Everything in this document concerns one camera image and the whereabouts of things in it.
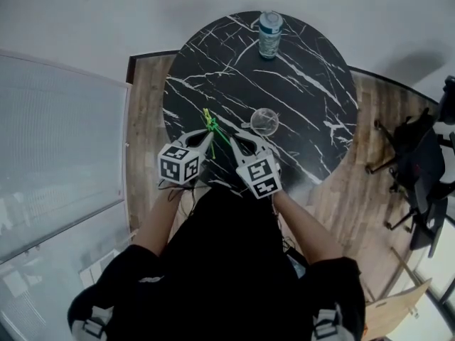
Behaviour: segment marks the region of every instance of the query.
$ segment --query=black marble tabletop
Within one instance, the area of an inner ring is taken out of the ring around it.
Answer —
[[[258,51],[259,11],[226,16],[197,32],[178,52],[166,78],[164,121],[170,139],[203,129],[203,108],[229,136],[259,108],[279,115],[268,142],[282,183],[310,188],[328,177],[352,142],[358,105],[350,70],[332,43],[308,24],[283,15],[279,53]],[[202,180],[240,194],[245,185],[230,146],[215,134]]]

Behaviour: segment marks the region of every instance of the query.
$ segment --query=black chair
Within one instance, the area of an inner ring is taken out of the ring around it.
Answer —
[[[455,133],[450,134],[450,140],[437,135],[433,126],[438,121],[448,125],[455,124],[453,76],[448,76],[445,80],[444,95],[435,114],[429,114],[429,110],[425,109],[417,119],[407,117],[393,135],[379,120],[375,120],[375,128],[384,133],[395,151],[395,156],[377,168],[372,168],[371,165],[365,167],[368,174],[389,168],[394,180],[389,191],[396,193],[400,188],[405,189],[409,212],[394,226],[389,222],[386,222],[385,226],[394,230],[412,217],[412,227],[407,228],[409,232],[414,230],[410,248],[415,250],[431,245],[429,257],[434,254],[444,220],[448,219],[454,224],[453,219],[446,215],[446,210],[447,196],[455,190],[455,181],[443,183],[440,180],[445,172],[441,146],[453,148],[455,154]]]

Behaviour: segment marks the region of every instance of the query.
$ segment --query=wall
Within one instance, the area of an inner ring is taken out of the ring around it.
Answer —
[[[0,0],[0,48],[124,80],[130,55],[179,49],[205,24],[253,9],[300,18],[349,65],[435,99],[455,73],[455,0]]]
[[[454,248],[455,227],[446,221],[433,258],[428,258],[428,249],[425,249],[424,251],[414,251],[411,259],[408,261],[408,266],[414,269],[422,279],[432,279],[430,288],[438,298],[444,294],[454,278],[455,269],[451,260],[453,258]],[[411,279],[403,271],[390,295],[413,286],[414,284],[411,282]],[[427,295],[424,295],[417,302],[416,309],[418,316],[416,317],[415,314],[406,316],[399,326],[388,335],[391,340],[452,340],[452,333],[449,327]]]

